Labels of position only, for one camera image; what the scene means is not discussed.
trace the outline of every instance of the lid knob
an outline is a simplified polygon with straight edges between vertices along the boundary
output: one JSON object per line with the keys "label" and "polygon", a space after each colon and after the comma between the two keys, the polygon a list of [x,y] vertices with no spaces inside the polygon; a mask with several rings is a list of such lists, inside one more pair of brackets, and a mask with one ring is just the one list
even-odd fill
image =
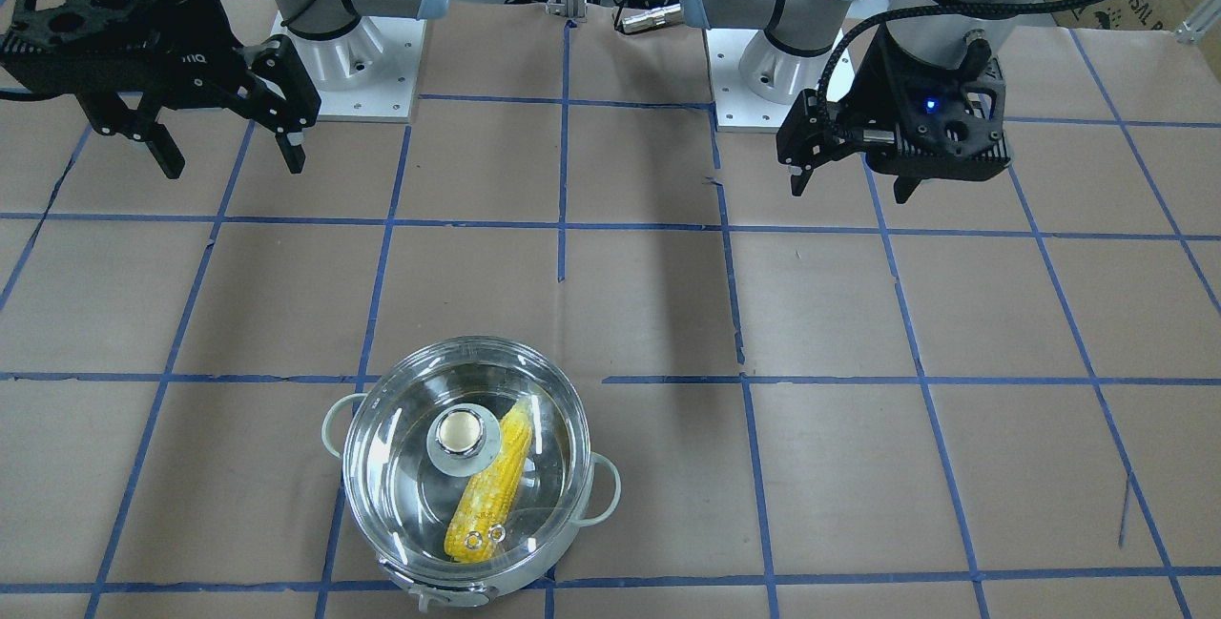
{"label": "lid knob", "polygon": [[479,404],[444,409],[425,436],[432,465],[449,476],[474,476],[501,453],[501,422]]}
{"label": "lid knob", "polygon": [[475,411],[454,409],[441,419],[437,442],[449,454],[469,455],[484,442],[484,420]]}

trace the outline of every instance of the corn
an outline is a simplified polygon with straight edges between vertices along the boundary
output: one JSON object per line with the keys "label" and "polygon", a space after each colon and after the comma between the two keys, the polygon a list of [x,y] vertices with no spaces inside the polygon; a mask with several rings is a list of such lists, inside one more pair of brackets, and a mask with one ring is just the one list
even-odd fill
{"label": "corn", "polygon": [[501,419],[501,452],[466,482],[446,531],[446,554],[474,564],[491,559],[505,536],[504,523],[518,494],[526,453],[534,440],[530,400],[524,398]]}

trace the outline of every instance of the black electronic device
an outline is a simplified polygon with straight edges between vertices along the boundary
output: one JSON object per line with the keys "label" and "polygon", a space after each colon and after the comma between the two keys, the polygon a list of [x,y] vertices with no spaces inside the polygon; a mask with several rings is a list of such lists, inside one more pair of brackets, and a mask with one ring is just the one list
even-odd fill
{"label": "black electronic device", "polygon": [[292,42],[242,45],[220,0],[16,0],[0,63],[29,89],[4,98],[74,94],[96,133],[140,142],[167,178],[184,159],[156,122],[162,107],[228,107],[275,133],[300,172],[300,133],[321,103]]}

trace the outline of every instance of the glass lid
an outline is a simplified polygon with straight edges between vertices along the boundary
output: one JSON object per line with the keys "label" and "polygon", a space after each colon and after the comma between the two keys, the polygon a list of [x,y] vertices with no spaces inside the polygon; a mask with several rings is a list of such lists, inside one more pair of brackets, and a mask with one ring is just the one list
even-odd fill
{"label": "glass lid", "polygon": [[476,584],[567,524],[587,435],[571,383],[536,350],[440,342],[361,403],[344,449],[348,499],[371,545],[407,575]]}

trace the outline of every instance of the blue tape line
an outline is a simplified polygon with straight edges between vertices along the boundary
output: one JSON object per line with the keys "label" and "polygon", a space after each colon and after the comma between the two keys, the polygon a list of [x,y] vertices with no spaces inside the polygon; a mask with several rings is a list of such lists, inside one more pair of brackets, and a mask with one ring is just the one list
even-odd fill
{"label": "blue tape line", "polygon": [[275,223],[275,225],[385,225],[381,219],[325,219],[310,216],[227,216],[226,223]]}
{"label": "blue tape line", "polygon": [[419,228],[554,228],[559,223],[549,220],[432,220],[396,219],[394,225],[413,225]]}
{"label": "blue tape line", "polygon": [[[1073,40],[1076,40],[1077,37],[1073,33],[1071,33],[1071,35],[1073,37]],[[1009,167],[1009,175],[1013,181],[1013,188],[1017,190],[1017,200],[1022,205],[1022,211],[1026,212],[1026,220],[1031,225],[1031,231],[1038,233],[1039,227],[1037,220],[1034,220],[1034,211],[1031,211],[1031,205],[1026,201],[1026,193],[1022,189],[1022,183],[1017,179],[1017,172],[1012,166]],[[1161,535],[1158,532],[1158,525],[1154,523],[1153,512],[1149,509],[1149,503],[1144,497],[1140,481],[1132,471],[1132,462],[1128,459],[1128,452],[1123,446],[1123,438],[1120,437],[1120,429],[1115,424],[1115,418],[1111,415],[1111,407],[1107,404],[1106,397],[1103,394],[1103,385],[1096,381],[1098,372],[1094,372],[1094,363],[1089,358],[1089,350],[1085,348],[1085,339],[1081,333],[1081,328],[1077,326],[1077,319],[1073,316],[1072,309],[1068,306],[1068,298],[1065,295],[1063,287],[1060,283],[1060,276],[1056,275],[1055,266],[1051,262],[1051,254],[1048,250],[1046,242],[1044,242],[1043,237],[1035,237],[1034,241],[1039,247],[1039,254],[1043,256],[1043,264],[1048,270],[1048,276],[1051,278],[1051,287],[1056,292],[1056,299],[1060,300],[1060,309],[1063,310],[1065,320],[1068,322],[1068,330],[1072,332],[1073,342],[1076,342],[1077,352],[1081,354],[1082,364],[1084,364],[1085,372],[1090,376],[1090,380],[1094,381],[1092,383],[1094,396],[1098,399],[1099,407],[1103,409],[1103,416],[1106,419],[1106,427],[1110,430],[1111,440],[1115,442],[1116,449],[1120,453],[1120,459],[1123,463],[1123,470],[1126,475],[1128,475],[1132,485],[1132,492],[1137,497],[1137,504],[1140,505],[1140,513],[1145,519],[1147,526],[1149,527],[1149,534],[1153,537],[1155,548],[1158,549],[1158,556],[1161,558],[1162,567],[1167,570],[1167,576],[1170,577],[1170,585],[1175,592],[1175,598],[1178,601],[1178,607],[1183,613],[1183,618],[1192,619],[1192,612],[1188,609],[1187,599],[1183,597],[1183,588],[1179,586],[1177,576],[1175,576],[1173,571],[1171,571],[1170,556],[1166,553],[1166,546],[1161,540]]]}
{"label": "blue tape line", "polygon": [[[720,145],[717,144],[717,115],[714,110],[708,110],[708,136],[712,144],[713,171],[720,170]],[[720,181],[714,182],[717,187],[717,211],[720,215],[720,244],[725,252],[725,277],[729,281],[729,315],[734,321],[734,348],[737,353],[737,364],[746,364],[746,344],[742,341],[742,316],[737,308],[737,272],[734,271],[734,241],[729,230],[729,203],[725,200],[725,187]]]}
{"label": "blue tape line", "polygon": [[725,188],[717,186],[717,203],[720,209],[720,243],[725,252],[725,275],[729,277],[729,315],[734,321],[734,348],[737,364],[746,364],[746,346],[742,341],[742,316],[737,308],[737,276],[734,272],[734,244],[729,234],[729,210],[725,206]]}
{"label": "blue tape line", "polygon": [[971,581],[968,571],[907,571],[897,574],[785,574],[777,576],[781,586],[829,586],[873,584],[944,584]]}
{"label": "blue tape line", "polygon": [[272,376],[269,372],[170,372],[171,383],[302,383],[344,386],[355,383],[360,376]]}
{"label": "blue tape line", "polygon": [[716,233],[720,225],[707,223],[564,223],[569,231],[673,231]]}
{"label": "blue tape line", "polygon": [[493,98],[484,94],[420,94],[421,100],[451,101],[451,103],[546,103],[546,105],[558,105],[563,100],[557,98]]}
{"label": "blue tape line", "polygon": [[326,604],[331,597],[331,576],[335,574],[335,556],[339,549],[339,529],[341,524],[343,524],[343,505],[346,502],[347,497],[344,496],[341,476],[339,487],[335,490],[335,509],[331,510],[331,527],[326,535],[326,556],[322,558],[322,577],[316,588],[317,598],[314,601],[314,619],[324,619],[326,617]]}
{"label": "blue tape line", "polygon": [[370,591],[398,591],[400,590],[392,581],[380,579],[376,581],[331,581],[330,592],[370,592]]}
{"label": "blue tape line", "polygon": [[360,376],[271,376],[266,372],[0,371],[0,381],[95,381],[96,383],[315,383],[350,385]]}
{"label": "blue tape line", "polygon": [[[918,385],[919,376],[746,376],[751,383],[799,386],[890,386]],[[607,376],[602,383],[623,385],[724,385],[735,383],[736,376]],[[1145,377],[1077,377],[1077,376],[924,376],[930,386],[1221,386],[1221,378],[1145,378]]]}
{"label": "blue tape line", "polygon": [[1221,123],[1179,123],[1173,120],[1125,120],[1125,125],[1136,128],[1221,128]]}
{"label": "blue tape line", "polygon": [[[0,211],[0,220],[38,220],[35,211]],[[46,220],[122,220],[122,222],[150,223],[211,223],[209,216],[156,215],[156,214],[65,214],[53,211]],[[380,219],[344,219],[311,216],[227,216],[223,223],[267,223],[267,225],[382,225]],[[462,219],[396,219],[394,225],[415,225],[416,227],[446,228],[546,228],[554,231],[559,222],[553,220],[462,220]],[[568,231],[720,231],[720,225],[708,223],[601,223],[565,222]],[[857,227],[857,225],[729,225],[733,233],[850,233],[850,236],[878,236],[879,228]],[[983,231],[973,228],[889,228],[891,236],[929,236],[951,238],[1033,238],[1029,231]],[[1221,236],[1208,233],[1073,233],[1050,232],[1039,236],[1065,241],[1158,241],[1158,242],[1221,242]]]}
{"label": "blue tape line", "polygon": [[1161,567],[1118,567],[1099,569],[1004,569],[984,574],[989,581],[1038,579],[1127,579],[1134,576],[1166,576]]}
{"label": "blue tape line", "polygon": [[568,276],[568,120],[569,85],[573,59],[571,20],[564,22],[564,62],[562,71],[560,114],[559,114],[559,231],[556,233],[556,281],[563,283]]}
{"label": "blue tape line", "polygon": [[[1137,142],[1132,139],[1132,132],[1125,125],[1125,120],[1120,115],[1120,110],[1115,106],[1115,101],[1111,100],[1111,94],[1106,92],[1106,85],[1103,84],[1101,77],[1098,76],[1098,71],[1094,67],[1094,62],[1090,61],[1089,55],[1085,54],[1085,46],[1081,44],[1081,38],[1077,33],[1070,33],[1072,35],[1073,44],[1077,45],[1077,51],[1081,52],[1081,57],[1084,59],[1085,66],[1089,67],[1090,77],[1094,77],[1094,83],[1098,85],[1099,92],[1103,93],[1104,100],[1106,100],[1106,106],[1110,107],[1111,115],[1115,116],[1116,123],[1120,125],[1120,132],[1123,133],[1123,139],[1128,142],[1128,149],[1132,150],[1132,155],[1137,159],[1137,164],[1143,172],[1147,183],[1149,183],[1149,189],[1153,190],[1153,197],[1158,200],[1158,206],[1161,208],[1164,215],[1166,215],[1167,222],[1170,222],[1171,231],[1175,232],[1176,237],[1182,237],[1182,231],[1178,230],[1178,222],[1170,211],[1170,205],[1166,203],[1166,198],[1162,197],[1161,190],[1158,188],[1156,181],[1153,179],[1153,173],[1149,172],[1149,166],[1144,161],[1140,150],[1137,149]],[[1195,255],[1192,253],[1190,245],[1186,241],[1179,239],[1179,245],[1183,248],[1183,253],[1187,254],[1187,260],[1192,262],[1192,269],[1195,271],[1195,277],[1200,280],[1200,284],[1204,286],[1204,292],[1209,295],[1209,302],[1212,303],[1212,309],[1221,314],[1221,302],[1217,300],[1217,295],[1212,292],[1212,287],[1209,284],[1209,280],[1204,276],[1204,271],[1200,269],[1199,261],[1195,260]]]}
{"label": "blue tape line", "polygon": [[780,601],[775,592],[775,563],[772,559],[772,526],[767,518],[767,493],[763,490],[763,459],[759,457],[758,424],[755,422],[755,398],[751,382],[741,376],[742,408],[746,411],[746,438],[751,448],[751,475],[755,477],[755,507],[758,510],[759,545],[763,552],[763,585],[770,619],[780,619]]}
{"label": "blue tape line", "polygon": [[[349,386],[372,383],[380,376],[272,376],[266,372],[90,372],[90,371],[0,371],[0,381],[96,381],[98,383],[302,383]],[[741,376],[607,376],[608,386],[658,385],[734,385]],[[756,386],[791,383],[797,386],[915,386],[917,376],[746,376]],[[1221,387],[1221,378],[1155,378],[1155,377],[1074,377],[1074,376],[924,376],[930,386],[1167,386]]]}
{"label": "blue tape line", "polygon": [[[564,24],[564,61],[568,62],[569,52],[569,40],[568,31],[570,28]],[[564,85],[568,84],[568,76],[564,76]],[[490,96],[490,94],[420,94],[421,100],[432,101],[454,101],[454,103],[532,103],[534,105],[563,105],[568,103],[570,106],[606,106],[606,107],[686,107],[686,110],[695,111],[712,111],[712,103],[619,103],[610,100],[575,100],[575,98],[568,96],[568,88],[563,89],[564,94],[562,98],[501,98]]]}
{"label": "blue tape line", "polygon": [[0,595],[83,595],[93,584],[0,584]]}
{"label": "blue tape line", "polygon": [[978,577],[979,563],[976,558],[976,547],[971,540],[971,529],[967,526],[967,513],[962,507],[962,497],[958,493],[958,482],[954,476],[954,465],[950,463],[950,449],[945,444],[945,436],[941,433],[941,420],[937,415],[937,404],[933,402],[933,392],[929,389],[928,378],[924,376],[924,363],[921,361],[919,346],[916,341],[916,328],[912,325],[911,310],[907,308],[907,297],[904,293],[902,280],[899,277],[899,262],[895,259],[895,249],[890,242],[890,231],[886,228],[886,217],[882,211],[882,199],[878,194],[878,184],[873,179],[873,172],[861,161],[866,179],[869,184],[869,197],[873,199],[873,211],[878,217],[878,228],[882,231],[882,245],[886,252],[886,262],[890,264],[890,275],[895,278],[895,297],[899,300],[899,313],[902,315],[904,330],[907,333],[907,346],[911,349],[912,363],[916,365],[916,376],[919,380],[921,394],[924,398],[924,409],[928,411],[929,426],[933,429],[933,438],[937,441],[938,455],[941,459],[941,469],[945,471],[945,485],[950,490],[950,501],[954,504],[954,515],[958,519],[958,532],[962,535],[962,549],[966,553],[967,568],[971,571],[971,585],[976,592],[976,603],[979,606],[980,619],[989,619],[988,599],[984,597],[983,584]]}
{"label": "blue tape line", "polygon": [[[254,122],[250,122],[245,127],[245,136],[242,137],[242,145],[237,153],[237,159],[233,162],[233,171],[230,173],[228,184],[225,187],[225,194],[221,198],[220,209],[216,210],[216,217],[212,223],[211,232],[209,233],[208,244],[204,247],[204,254],[201,254],[199,259],[199,267],[195,270],[195,280],[192,281],[190,292],[187,295],[187,303],[182,309],[182,317],[178,320],[178,330],[175,332],[173,342],[170,346],[170,355],[165,360],[164,375],[173,372],[173,365],[178,360],[178,350],[182,348],[183,337],[187,336],[187,325],[190,322],[190,314],[195,309],[195,302],[199,299],[199,291],[204,284],[204,275],[208,272],[208,265],[212,259],[212,249],[216,247],[216,238],[222,226],[221,219],[225,216],[225,211],[228,209],[230,199],[233,197],[233,188],[237,186],[237,178],[242,171],[242,162],[245,159],[245,153],[250,147],[250,137],[253,132]],[[140,435],[140,443],[136,451],[136,462],[133,463],[131,475],[127,479],[127,486],[123,488],[123,498],[118,504],[118,514],[115,516],[115,524],[110,532],[110,541],[106,543],[106,552],[101,557],[101,565],[98,568],[94,590],[89,593],[89,604],[85,607],[84,619],[93,619],[98,612],[98,601],[100,601],[106,577],[110,575],[110,565],[115,560],[115,551],[118,549],[118,540],[123,535],[123,525],[127,523],[127,514],[131,512],[132,499],[136,496],[136,485],[139,482],[140,471],[144,469],[144,459],[148,457],[149,443],[153,441],[153,429],[156,426],[158,415],[161,413],[161,403],[165,400],[165,393],[168,386],[170,381],[162,380],[158,385],[156,394],[153,397],[153,407],[149,409],[148,420],[144,422],[144,432]]]}
{"label": "blue tape line", "polygon": [[[1176,576],[1217,577],[1221,567],[1173,567]],[[977,576],[983,581],[1016,580],[1053,580],[1053,579],[1129,579],[1165,577],[1167,570],[1162,567],[1101,567],[1068,569],[998,569],[980,570]],[[971,581],[968,571],[899,571],[873,574],[777,574],[777,586],[827,586],[827,585],[897,585],[897,584],[937,584]],[[650,587],[716,587],[716,586],[762,586],[764,576],[758,574],[733,576],[624,576],[590,577],[554,581],[546,576],[525,586],[524,590],[547,591],[553,588],[650,588]],[[82,595],[89,592],[94,584],[0,584],[0,595]],[[259,593],[259,592],[317,592],[322,587],[319,581],[270,581],[261,584],[210,584],[182,581],[178,584],[148,582],[109,582],[103,588],[104,595],[118,593]],[[330,592],[379,592],[399,590],[393,582],[380,579],[368,581],[333,581]]]}
{"label": "blue tape line", "polygon": [[122,220],[132,223],[214,223],[215,216],[188,216],[170,214],[74,214],[74,211],[56,211],[49,220]]}
{"label": "blue tape line", "polygon": [[[389,194],[389,206],[386,210],[386,219],[382,221],[382,244],[377,255],[377,271],[374,275],[372,293],[369,297],[369,319],[365,324],[365,339],[360,346],[360,363],[357,371],[358,381],[355,389],[358,393],[365,391],[365,377],[369,375],[369,357],[372,354],[374,337],[377,333],[377,313],[381,309],[382,287],[386,283],[386,264],[389,261],[391,243],[394,239],[394,216],[398,214],[398,203],[403,193],[403,177],[407,172],[408,155],[411,147],[411,127],[403,128],[403,144],[398,150],[398,167],[394,171],[394,186]],[[326,557],[322,562],[321,588],[317,591],[317,601],[314,603],[314,618],[326,617],[326,604],[330,598],[331,576],[335,573],[335,556],[339,548],[339,527],[343,521],[343,507],[347,498],[341,477],[339,486],[335,493],[335,509],[331,510],[331,530],[326,538]]]}
{"label": "blue tape line", "polygon": [[1049,118],[1049,116],[1005,116],[1010,123],[1053,123],[1053,125],[1115,125],[1112,120],[1094,118]]}
{"label": "blue tape line", "polygon": [[573,106],[668,107],[668,110],[712,111],[711,103],[614,103],[608,100],[569,100]]}
{"label": "blue tape line", "polygon": [[712,167],[713,171],[720,171],[720,145],[717,144],[717,110],[714,106],[708,106],[708,133],[712,137]]}
{"label": "blue tape line", "polygon": [[730,225],[733,233],[849,233],[877,236],[877,228],[856,228],[846,225]]}
{"label": "blue tape line", "polygon": [[531,586],[536,586],[543,591],[543,619],[556,619],[556,565],[549,568],[542,579],[536,580]]}
{"label": "blue tape line", "polygon": [[60,188],[63,186],[63,181],[67,179],[68,172],[76,166],[77,160],[81,157],[81,150],[84,149],[84,142],[89,139],[90,128],[84,128],[77,140],[76,149],[72,150],[72,155],[68,157],[67,166],[63,167],[63,172],[60,173],[60,178],[55,182],[51,188],[51,197],[46,200],[46,209],[39,215],[38,225],[34,225],[34,231],[31,232],[29,238],[26,239],[26,247],[21,250],[21,256],[17,258],[17,264],[13,264],[12,271],[9,272],[9,280],[5,281],[4,289],[0,289],[0,311],[4,311],[5,305],[9,304],[9,298],[12,297],[13,288],[17,287],[17,280],[21,278],[21,272],[26,270],[26,264],[29,261],[29,255],[34,252],[34,245],[38,242],[38,236],[43,232],[43,225],[46,225],[46,217],[51,214],[51,208],[55,206],[55,200],[60,197]]}
{"label": "blue tape line", "polygon": [[[1117,120],[1045,118],[1045,116],[1005,116],[1005,118],[1010,123],[1120,125]],[[1221,128],[1221,123],[1184,123],[1177,120],[1125,120],[1123,123],[1138,128]]]}
{"label": "blue tape line", "polygon": [[762,586],[763,576],[643,576],[643,577],[596,577],[556,581],[557,588],[679,588],[709,586]]}

